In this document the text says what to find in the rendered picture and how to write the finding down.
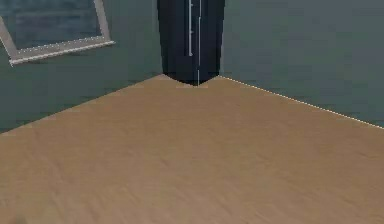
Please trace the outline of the black fridge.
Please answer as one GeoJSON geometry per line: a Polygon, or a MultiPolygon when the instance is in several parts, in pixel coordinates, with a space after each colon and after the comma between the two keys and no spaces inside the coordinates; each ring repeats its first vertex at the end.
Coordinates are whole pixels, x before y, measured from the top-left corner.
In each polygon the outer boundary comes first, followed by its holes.
{"type": "Polygon", "coordinates": [[[219,75],[225,0],[192,0],[188,55],[188,0],[157,0],[163,73],[198,86],[219,75]]]}

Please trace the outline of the grey framed window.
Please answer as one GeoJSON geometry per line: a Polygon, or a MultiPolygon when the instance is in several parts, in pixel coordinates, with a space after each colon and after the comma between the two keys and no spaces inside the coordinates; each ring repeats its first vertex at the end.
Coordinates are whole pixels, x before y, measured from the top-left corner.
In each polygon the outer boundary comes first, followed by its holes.
{"type": "Polygon", "coordinates": [[[103,0],[0,0],[11,65],[112,45],[103,0]]]}

